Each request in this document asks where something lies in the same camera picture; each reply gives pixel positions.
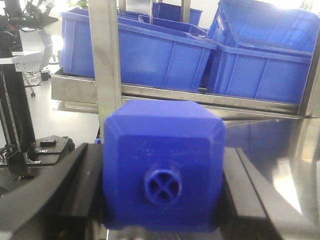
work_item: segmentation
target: blue storage bin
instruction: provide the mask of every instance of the blue storage bin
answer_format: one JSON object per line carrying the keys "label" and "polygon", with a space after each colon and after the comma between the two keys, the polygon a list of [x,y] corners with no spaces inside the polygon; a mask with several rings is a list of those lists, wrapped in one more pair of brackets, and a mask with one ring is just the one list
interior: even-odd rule
{"label": "blue storage bin", "polygon": [[225,144],[219,117],[191,101],[131,100],[105,120],[104,137],[107,228],[213,230]]}
{"label": "blue storage bin", "polygon": [[[142,23],[149,23],[150,22],[150,16],[144,16],[144,15],[140,15],[138,17],[138,20]],[[189,24],[189,23],[185,23],[185,22],[179,22],[179,21],[171,21],[171,20],[167,20],[167,19],[161,19],[161,18],[156,18],[154,17],[152,19],[152,24],[153,25],[157,25],[160,27],[164,27],[164,28],[168,28],[168,29],[175,29],[175,30],[179,30],[185,33],[191,33],[194,35],[203,35],[206,36],[207,32],[202,30],[200,27]]]}
{"label": "blue storage bin", "polygon": [[208,37],[224,45],[268,52],[313,53],[320,18],[255,0],[220,0]]}
{"label": "blue storage bin", "polygon": [[[158,19],[167,19],[181,22],[181,6],[155,2],[152,6],[152,15]],[[199,25],[202,10],[190,9],[190,24]]]}
{"label": "blue storage bin", "polygon": [[310,64],[308,55],[297,57],[220,45],[207,88],[215,94],[299,104]]}
{"label": "blue storage bin", "polygon": [[135,19],[138,20],[138,17],[140,15],[142,16],[149,16],[148,14],[143,14],[141,12],[135,12],[135,11],[126,11],[125,14],[123,13],[118,13],[119,16],[121,17],[125,17],[125,18],[131,18],[131,19]]}
{"label": "blue storage bin", "polygon": [[67,74],[94,77],[89,11],[74,8],[61,12],[63,49],[61,65]]}
{"label": "blue storage bin", "polygon": [[[88,11],[77,9],[61,15],[64,72],[94,77]],[[118,20],[123,82],[198,90],[211,49],[216,49],[216,44],[174,29],[125,17],[118,17]]]}

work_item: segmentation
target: metal frame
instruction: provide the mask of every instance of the metal frame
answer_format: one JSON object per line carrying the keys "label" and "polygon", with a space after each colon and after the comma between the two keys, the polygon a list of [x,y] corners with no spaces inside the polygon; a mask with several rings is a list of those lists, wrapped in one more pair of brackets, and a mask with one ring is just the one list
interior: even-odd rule
{"label": "metal frame", "polygon": [[116,0],[89,0],[95,84],[102,133],[106,117],[121,106],[118,14],[116,9]]}
{"label": "metal frame", "polygon": [[310,71],[306,81],[299,115],[307,118],[320,117],[320,34],[318,35]]}
{"label": "metal frame", "polygon": [[[152,13],[152,4],[153,3],[162,3],[162,0],[150,0],[150,13]],[[190,23],[190,7],[191,0],[181,0],[181,21],[184,23]],[[126,0],[119,0],[119,13],[125,14],[127,11]]]}

